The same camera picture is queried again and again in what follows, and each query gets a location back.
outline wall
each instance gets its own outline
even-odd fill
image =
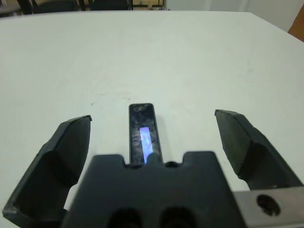
[[[288,31],[304,0],[167,0],[170,10],[247,11]]]

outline white table surface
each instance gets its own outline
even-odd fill
[[[214,110],[226,109],[304,181],[304,43],[253,14],[78,12],[1,19],[0,31],[0,209],[70,118],[93,118],[85,168],[95,154],[128,162],[132,103],[154,104],[164,161],[212,150],[231,189],[247,190],[222,149]]]

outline blue light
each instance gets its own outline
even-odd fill
[[[153,153],[152,141],[150,136],[149,127],[141,127],[139,128],[139,132],[141,134],[142,140],[142,153],[144,163],[147,163],[148,156]]]

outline black plastic housing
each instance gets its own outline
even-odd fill
[[[62,228],[245,227],[213,152],[188,152],[183,163],[125,165],[95,156]]]

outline black chair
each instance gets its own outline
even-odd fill
[[[77,11],[76,0],[52,0],[44,2],[40,5],[32,0],[33,13],[54,13],[54,12],[69,12]]]
[[[132,10],[133,1],[127,0],[95,0],[90,4],[91,10]]]

